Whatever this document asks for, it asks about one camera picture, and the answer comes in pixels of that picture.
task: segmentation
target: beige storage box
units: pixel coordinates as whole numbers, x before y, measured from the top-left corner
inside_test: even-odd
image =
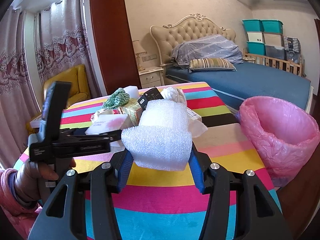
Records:
[[[267,46],[283,47],[283,35],[280,33],[264,33],[264,41]]]
[[[250,42],[260,42],[264,43],[263,33],[262,32],[247,32]]]

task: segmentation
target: air conditioning vent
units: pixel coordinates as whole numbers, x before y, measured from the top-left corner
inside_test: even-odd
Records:
[[[305,4],[309,4],[309,2],[307,0],[274,0],[277,2],[300,2],[300,3],[305,3]]]

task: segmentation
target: green striped cloth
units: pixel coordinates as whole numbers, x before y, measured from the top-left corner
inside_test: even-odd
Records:
[[[129,102],[130,96],[123,88],[118,88],[106,102],[103,103],[103,109],[117,109]]]
[[[217,71],[217,70],[233,70],[236,68],[224,58],[202,58],[193,59],[189,62],[189,72],[192,71]]]

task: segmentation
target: bubble foam packaging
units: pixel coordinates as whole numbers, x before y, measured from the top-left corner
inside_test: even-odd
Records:
[[[151,100],[139,126],[123,130],[121,137],[138,166],[183,171],[192,147],[187,107],[165,99]]]

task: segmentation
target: wall switch panel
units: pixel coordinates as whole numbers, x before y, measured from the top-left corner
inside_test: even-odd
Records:
[[[142,61],[145,62],[145,61],[153,60],[153,59],[156,59],[156,58],[157,58],[156,54],[147,55],[147,56],[142,57]]]

